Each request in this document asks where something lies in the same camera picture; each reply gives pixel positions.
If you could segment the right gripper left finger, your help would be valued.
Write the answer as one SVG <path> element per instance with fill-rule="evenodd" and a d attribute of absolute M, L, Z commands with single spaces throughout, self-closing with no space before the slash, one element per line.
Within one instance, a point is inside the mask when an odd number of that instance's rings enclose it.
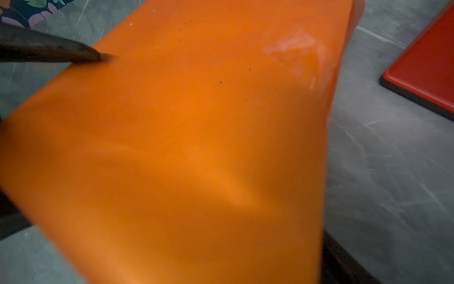
<path fill-rule="evenodd" d="M 1 192 L 0 239 L 7 237 L 32 226 L 22 212 Z"/>

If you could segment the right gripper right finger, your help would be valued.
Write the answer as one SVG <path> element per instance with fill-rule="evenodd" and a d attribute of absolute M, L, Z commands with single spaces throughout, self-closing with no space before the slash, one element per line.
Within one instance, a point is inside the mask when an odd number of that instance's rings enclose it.
<path fill-rule="evenodd" d="M 330 234 L 323 231 L 322 284 L 380 284 Z"/>

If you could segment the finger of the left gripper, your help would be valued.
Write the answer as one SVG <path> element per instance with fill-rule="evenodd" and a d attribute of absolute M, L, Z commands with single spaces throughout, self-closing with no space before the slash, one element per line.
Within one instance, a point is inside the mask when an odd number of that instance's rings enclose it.
<path fill-rule="evenodd" d="M 86 63 L 101 60 L 101 54 L 84 43 L 1 24 L 2 62 Z"/>

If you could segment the clear tape strip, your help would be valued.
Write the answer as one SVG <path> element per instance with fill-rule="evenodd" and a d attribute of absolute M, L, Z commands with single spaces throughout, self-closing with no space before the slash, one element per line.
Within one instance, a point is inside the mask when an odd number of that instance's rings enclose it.
<path fill-rule="evenodd" d="M 295 28 L 264 51 L 288 67 L 309 91 L 324 93 L 329 89 L 336 66 L 333 54 L 304 29 Z"/>

